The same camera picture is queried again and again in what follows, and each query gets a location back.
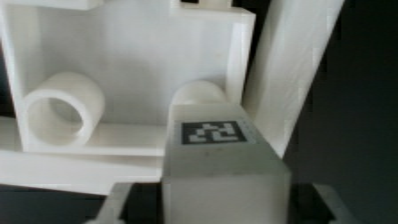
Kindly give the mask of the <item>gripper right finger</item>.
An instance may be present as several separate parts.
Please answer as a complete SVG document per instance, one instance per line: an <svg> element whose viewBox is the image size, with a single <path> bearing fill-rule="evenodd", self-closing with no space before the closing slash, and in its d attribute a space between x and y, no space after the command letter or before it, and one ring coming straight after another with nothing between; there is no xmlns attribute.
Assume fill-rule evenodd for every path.
<svg viewBox="0 0 398 224"><path fill-rule="evenodd" d="M298 188L298 220L300 224L362 224L328 185Z"/></svg>

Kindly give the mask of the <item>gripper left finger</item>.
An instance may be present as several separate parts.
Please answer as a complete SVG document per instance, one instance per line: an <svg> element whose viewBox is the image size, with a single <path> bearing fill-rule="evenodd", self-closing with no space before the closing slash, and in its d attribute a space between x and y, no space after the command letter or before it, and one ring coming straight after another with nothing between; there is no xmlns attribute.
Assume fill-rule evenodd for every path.
<svg viewBox="0 0 398 224"><path fill-rule="evenodd" d="M81 224L126 224L124 220L121 219L121 214L126 206L131 187L131 183L113 184L96 218L89 219Z"/></svg>

